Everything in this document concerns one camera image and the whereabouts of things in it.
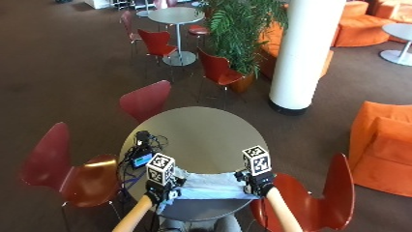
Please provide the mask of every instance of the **plant pot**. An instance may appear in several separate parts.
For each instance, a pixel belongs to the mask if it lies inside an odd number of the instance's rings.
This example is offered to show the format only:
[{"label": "plant pot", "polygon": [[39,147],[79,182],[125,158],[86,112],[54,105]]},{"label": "plant pot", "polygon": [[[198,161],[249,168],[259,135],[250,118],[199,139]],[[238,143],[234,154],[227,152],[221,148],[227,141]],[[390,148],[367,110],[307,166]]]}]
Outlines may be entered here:
[{"label": "plant pot", "polygon": [[235,93],[242,93],[247,86],[251,84],[253,82],[253,77],[254,74],[250,73],[249,75],[246,75],[242,79],[239,79],[238,81],[235,81],[234,83],[229,84],[229,88],[235,92]]}]

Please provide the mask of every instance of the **cloth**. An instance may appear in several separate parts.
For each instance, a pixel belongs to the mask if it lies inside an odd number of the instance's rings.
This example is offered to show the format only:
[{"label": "cloth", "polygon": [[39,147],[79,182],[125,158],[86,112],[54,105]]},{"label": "cloth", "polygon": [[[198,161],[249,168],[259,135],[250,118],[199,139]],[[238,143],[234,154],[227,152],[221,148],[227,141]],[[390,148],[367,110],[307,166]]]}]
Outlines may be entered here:
[{"label": "cloth", "polygon": [[[185,178],[186,181],[179,188],[181,195],[175,199],[257,199],[251,194],[243,193],[243,182],[238,182],[234,172],[219,174],[189,173],[174,167],[174,176]],[[163,210],[171,200],[162,202],[157,214]]]}]

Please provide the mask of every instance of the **white column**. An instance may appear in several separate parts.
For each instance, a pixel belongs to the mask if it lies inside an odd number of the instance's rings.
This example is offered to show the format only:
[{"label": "white column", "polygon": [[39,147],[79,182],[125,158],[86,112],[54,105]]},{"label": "white column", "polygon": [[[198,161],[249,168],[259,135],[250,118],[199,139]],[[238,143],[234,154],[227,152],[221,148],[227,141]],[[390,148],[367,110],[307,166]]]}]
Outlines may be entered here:
[{"label": "white column", "polygon": [[346,0],[290,0],[269,105],[298,115],[311,103],[318,77]]}]

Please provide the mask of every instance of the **white table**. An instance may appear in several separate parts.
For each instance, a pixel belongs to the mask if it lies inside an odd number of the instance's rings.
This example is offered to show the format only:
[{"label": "white table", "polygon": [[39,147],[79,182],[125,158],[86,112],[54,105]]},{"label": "white table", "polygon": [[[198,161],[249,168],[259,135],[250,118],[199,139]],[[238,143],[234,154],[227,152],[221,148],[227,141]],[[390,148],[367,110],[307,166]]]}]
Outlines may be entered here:
[{"label": "white table", "polygon": [[[182,65],[186,66],[191,64],[195,61],[195,54],[190,51],[181,51],[179,25],[202,20],[202,18],[205,17],[205,14],[201,12],[195,14],[194,8],[173,7],[173,8],[165,8],[165,9],[158,9],[153,11],[147,15],[147,17],[155,22],[175,25],[177,50],[181,55]],[[178,59],[178,53],[174,52],[169,56],[171,66],[181,66],[179,59]]]},{"label": "white table", "polygon": [[[175,165],[187,172],[231,172],[243,167],[243,149],[259,145],[269,151],[255,128],[234,114],[214,108],[175,108],[149,118],[130,132],[121,148],[119,160],[138,131],[149,131],[151,135],[167,138],[162,153],[173,157]],[[145,177],[129,189],[134,199],[145,192],[143,184]],[[211,220],[231,214],[247,202],[249,200],[239,199],[174,200],[161,216],[181,221]]]},{"label": "white table", "polygon": [[412,54],[407,53],[412,42],[412,24],[391,23],[383,25],[382,29],[389,35],[405,40],[406,44],[401,51],[383,50],[379,53],[381,57],[398,65],[412,66]]}]

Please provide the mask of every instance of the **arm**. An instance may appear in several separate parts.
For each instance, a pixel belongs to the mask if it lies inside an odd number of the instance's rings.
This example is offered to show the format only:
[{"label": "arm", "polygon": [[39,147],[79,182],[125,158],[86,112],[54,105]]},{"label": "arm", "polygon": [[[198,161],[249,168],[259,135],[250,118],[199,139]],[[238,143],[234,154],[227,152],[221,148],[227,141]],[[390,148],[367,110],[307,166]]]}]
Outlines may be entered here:
[{"label": "arm", "polygon": [[131,232],[134,227],[137,226],[142,216],[151,208],[151,200],[146,195],[142,195],[137,204],[122,218],[119,223],[115,225],[111,232]]},{"label": "arm", "polygon": [[281,223],[281,229],[283,232],[299,232],[302,231],[294,215],[289,211],[277,188],[270,188],[266,194],[266,198],[270,202],[274,214]]}]

